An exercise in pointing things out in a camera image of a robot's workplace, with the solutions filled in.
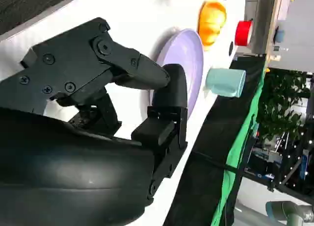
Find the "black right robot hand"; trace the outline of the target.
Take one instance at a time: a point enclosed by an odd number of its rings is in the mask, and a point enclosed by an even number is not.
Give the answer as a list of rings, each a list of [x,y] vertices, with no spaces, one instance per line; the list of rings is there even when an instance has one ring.
[[[124,226],[172,176],[187,147],[184,69],[114,42],[109,29],[95,18],[37,44],[1,81],[1,225]],[[130,139],[115,137],[109,83],[154,93]]]

